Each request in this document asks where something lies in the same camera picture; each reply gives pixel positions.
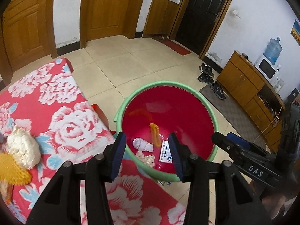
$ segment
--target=tile floor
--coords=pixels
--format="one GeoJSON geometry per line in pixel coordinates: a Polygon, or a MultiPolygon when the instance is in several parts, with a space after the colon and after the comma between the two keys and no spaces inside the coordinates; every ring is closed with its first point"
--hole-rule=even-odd
{"type": "MultiPolygon", "coordinates": [[[[169,47],[151,38],[128,39],[123,35],[102,38],[87,43],[87,47],[70,52],[66,57],[72,62],[73,76],[90,104],[98,104],[109,119],[110,129],[115,130],[113,118],[119,106],[137,88],[158,80],[172,80],[184,83],[199,91],[206,84],[197,80],[198,55],[182,56],[169,47]]],[[[12,83],[27,73],[51,62],[50,56],[34,61],[13,75],[12,83]]],[[[222,134],[235,129],[211,105],[222,134]]],[[[214,162],[229,159],[218,149],[214,162]]],[[[172,183],[162,188],[184,206],[188,202],[189,183],[172,183]]],[[[210,220],[215,221],[215,186],[210,182],[210,220]]]]}

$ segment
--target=red floral bedsheet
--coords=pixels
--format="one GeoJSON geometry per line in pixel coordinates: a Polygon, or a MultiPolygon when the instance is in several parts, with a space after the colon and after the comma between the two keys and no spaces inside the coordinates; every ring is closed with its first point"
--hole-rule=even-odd
{"type": "MultiPolygon", "coordinates": [[[[22,223],[63,162],[85,162],[114,142],[75,83],[70,68],[66,58],[57,59],[0,95],[1,133],[7,136],[14,125],[25,128],[35,136],[42,153],[41,162],[30,170],[32,182],[15,186],[8,205],[22,223]]],[[[126,154],[119,176],[106,184],[106,191],[115,225],[130,225],[134,220],[142,225],[183,224],[185,207],[138,170],[126,154]]],[[[80,196],[82,224],[87,224],[84,181],[80,196]]]]}

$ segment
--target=plastic basin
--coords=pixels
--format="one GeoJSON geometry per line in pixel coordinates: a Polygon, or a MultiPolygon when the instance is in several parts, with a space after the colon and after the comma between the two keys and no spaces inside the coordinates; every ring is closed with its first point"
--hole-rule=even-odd
{"type": "Polygon", "coordinates": [[[164,140],[175,132],[180,143],[205,160],[212,161],[217,152],[211,136],[218,131],[218,125],[211,107],[203,95],[178,82],[158,81],[137,89],[125,99],[115,120],[117,133],[123,131],[126,134],[126,153],[156,180],[180,181],[173,163],[159,162],[160,148],[155,147],[153,153],[143,152],[155,156],[154,168],[147,167],[135,157],[137,149],[132,145],[135,138],[152,142],[150,123],[158,125],[164,140]]]}

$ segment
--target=low wooden cabinet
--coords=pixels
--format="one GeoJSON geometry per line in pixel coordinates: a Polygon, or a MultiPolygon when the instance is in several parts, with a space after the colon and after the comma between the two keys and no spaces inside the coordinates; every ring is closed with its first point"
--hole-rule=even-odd
{"type": "Polygon", "coordinates": [[[237,51],[233,53],[217,80],[263,132],[268,147],[277,152],[281,138],[281,123],[276,125],[273,122],[271,112],[257,96],[264,88],[264,92],[267,91],[268,95],[272,95],[277,106],[282,106],[283,111],[285,107],[282,99],[275,93],[270,83],[237,51]]]}

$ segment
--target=blue water bottle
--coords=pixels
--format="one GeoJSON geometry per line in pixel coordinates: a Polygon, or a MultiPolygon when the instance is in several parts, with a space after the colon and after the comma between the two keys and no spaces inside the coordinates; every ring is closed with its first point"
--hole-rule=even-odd
{"type": "Polygon", "coordinates": [[[270,42],[267,46],[264,56],[269,59],[269,61],[275,65],[277,59],[279,58],[280,53],[282,52],[282,47],[279,43],[280,38],[277,37],[277,40],[270,39],[270,42]]]}

